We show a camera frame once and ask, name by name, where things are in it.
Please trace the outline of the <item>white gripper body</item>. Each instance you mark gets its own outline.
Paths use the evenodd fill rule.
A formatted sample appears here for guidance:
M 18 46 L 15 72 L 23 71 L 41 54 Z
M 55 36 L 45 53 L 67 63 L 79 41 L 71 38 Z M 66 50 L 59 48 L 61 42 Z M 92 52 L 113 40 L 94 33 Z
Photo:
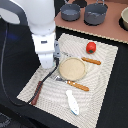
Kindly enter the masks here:
M 40 63 L 44 69 L 49 69 L 53 66 L 55 58 L 60 57 L 59 43 L 56 40 L 56 34 L 40 36 L 32 35 L 34 41 L 35 52 L 38 55 Z

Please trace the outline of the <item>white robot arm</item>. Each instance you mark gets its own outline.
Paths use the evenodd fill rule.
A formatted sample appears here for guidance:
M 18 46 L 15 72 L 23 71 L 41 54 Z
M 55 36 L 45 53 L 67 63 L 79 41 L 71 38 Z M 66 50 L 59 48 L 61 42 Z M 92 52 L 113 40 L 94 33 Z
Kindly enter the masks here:
M 28 26 L 42 67 L 53 66 L 54 0 L 0 0 L 0 17 L 7 23 Z

